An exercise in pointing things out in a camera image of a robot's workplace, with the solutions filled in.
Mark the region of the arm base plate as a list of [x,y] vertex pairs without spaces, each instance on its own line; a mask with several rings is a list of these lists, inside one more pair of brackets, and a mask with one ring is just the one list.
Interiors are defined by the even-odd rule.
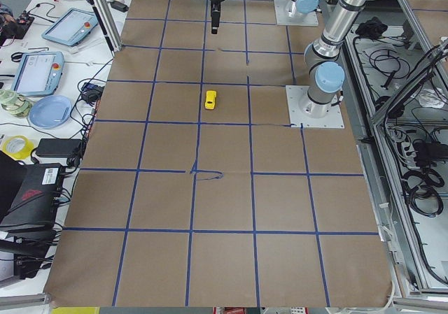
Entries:
[[343,129],[344,121],[334,94],[329,104],[316,104],[308,97],[308,86],[287,85],[290,126],[295,128]]
[[317,27],[316,11],[299,7],[300,1],[274,0],[276,24],[284,26]]

